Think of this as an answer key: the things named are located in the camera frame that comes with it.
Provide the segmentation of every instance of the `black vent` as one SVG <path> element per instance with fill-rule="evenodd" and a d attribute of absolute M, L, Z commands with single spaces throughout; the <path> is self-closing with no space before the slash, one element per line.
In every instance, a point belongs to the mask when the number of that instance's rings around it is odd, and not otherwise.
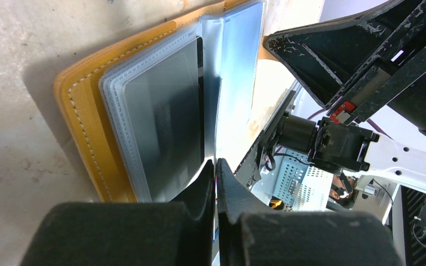
<path fill-rule="evenodd" d="M 402 204 L 404 217 L 404 245 L 407 266 L 426 266 L 426 248 L 417 242 L 412 235 L 415 224 L 414 216 L 418 216 L 426 200 L 426 194 L 402 187 Z M 424 235 L 423 229 L 415 226 L 414 233 L 420 237 Z M 426 234 L 420 239 L 426 244 Z"/>

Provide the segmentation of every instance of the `leather cover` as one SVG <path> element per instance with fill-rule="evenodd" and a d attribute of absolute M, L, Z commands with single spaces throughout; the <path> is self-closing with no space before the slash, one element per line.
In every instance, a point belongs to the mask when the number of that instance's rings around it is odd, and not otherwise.
<path fill-rule="evenodd" d="M 103 202 L 136 202 L 99 91 L 105 70 L 205 14 L 219 14 L 248 0 L 226 0 L 140 32 L 62 71 L 54 83 L 58 105 Z"/>

